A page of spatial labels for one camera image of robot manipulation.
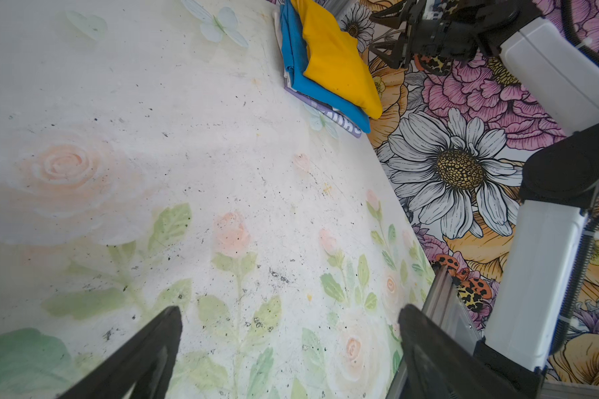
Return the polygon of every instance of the floral wallpaper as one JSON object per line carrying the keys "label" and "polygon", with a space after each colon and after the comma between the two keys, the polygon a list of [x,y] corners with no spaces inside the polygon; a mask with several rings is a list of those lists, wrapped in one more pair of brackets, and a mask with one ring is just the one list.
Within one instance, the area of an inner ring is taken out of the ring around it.
{"label": "floral wallpaper", "polygon": [[0,2],[0,399],[61,394],[170,305],[169,398],[385,397],[430,235],[284,90],[276,8]]}
{"label": "floral wallpaper", "polygon": [[[564,134],[495,58],[478,53],[464,65],[440,66],[416,56],[407,69],[375,58],[368,44],[387,29],[368,16],[396,3],[359,0],[340,20],[358,38],[384,109],[368,138],[426,258],[448,270],[482,330],[506,269],[522,166]],[[560,2],[536,4],[561,30]],[[599,52],[599,0],[573,0],[573,10],[578,35]],[[575,318],[565,347],[548,359],[546,378],[599,385],[599,240]]]}

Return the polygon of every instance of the blue fabric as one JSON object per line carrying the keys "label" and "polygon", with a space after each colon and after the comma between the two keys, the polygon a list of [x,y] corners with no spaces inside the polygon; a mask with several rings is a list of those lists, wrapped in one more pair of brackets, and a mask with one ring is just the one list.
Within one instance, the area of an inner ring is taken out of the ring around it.
{"label": "blue fabric", "polygon": [[284,68],[291,77],[291,87],[308,97],[339,109],[362,132],[370,133],[370,122],[366,112],[352,102],[344,100],[304,76],[304,71],[308,67],[308,55],[306,54],[306,42],[301,36],[300,15],[295,11],[290,1],[282,4],[280,13],[282,57],[284,59]]}

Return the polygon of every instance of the yellow fabric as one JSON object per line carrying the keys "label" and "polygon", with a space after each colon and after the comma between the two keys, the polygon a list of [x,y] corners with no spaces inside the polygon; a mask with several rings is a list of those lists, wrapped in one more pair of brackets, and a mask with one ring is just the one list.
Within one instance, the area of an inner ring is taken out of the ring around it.
{"label": "yellow fabric", "polygon": [[357,52],[357,39],[342,32],[335,17],[312,0],[291,0],[301,19],[308,68],[304,76],[352,102],[373,119],[383,109],[375,82]]}

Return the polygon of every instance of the folded clothes stack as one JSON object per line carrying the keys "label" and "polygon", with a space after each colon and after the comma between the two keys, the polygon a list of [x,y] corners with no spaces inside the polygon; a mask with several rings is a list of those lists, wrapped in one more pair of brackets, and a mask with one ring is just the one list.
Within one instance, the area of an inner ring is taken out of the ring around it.
{"label": "folded clothes stack", "polygon": [[369,133],[382,106],[357,40],[312,0],[287,1],[274,20],[286,89],[355,137]]}

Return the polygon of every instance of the black cable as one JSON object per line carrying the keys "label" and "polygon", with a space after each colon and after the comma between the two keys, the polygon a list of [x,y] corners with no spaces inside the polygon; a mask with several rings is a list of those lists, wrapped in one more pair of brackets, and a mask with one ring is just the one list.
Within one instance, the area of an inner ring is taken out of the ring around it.
{"label": "black cable", "polygon": [[[575,47],[580,45],[581,40],[575,32],[575,25],[572,21],[572,0],[561,0],[561,24],[563,25],[566,40]],[[599,67],[599,54],[597,52],[586,45],[579,47],[579,51]]]}
{"label": "black cable", "polygon": [[579,248],[577,249],[575,263],[572,267],[572,273],[570,274],[570,279],[566,288],[566,295],[563,297],[561,310],[559,311],[559,319],[554,328],[550,354],[554,354],[561,349],[561,346],[566,340],[566,335],[570,328],[570,320],[574,314],[577,299],[579,299],[583,280],[586,277],[588,263],[590,263],[590,259],[592,258],[595,243],[594,234],[597,230],[599,230],[599,216],[588,222],[584,229],[584,234],[581,236],[581,240],[579,240]]}

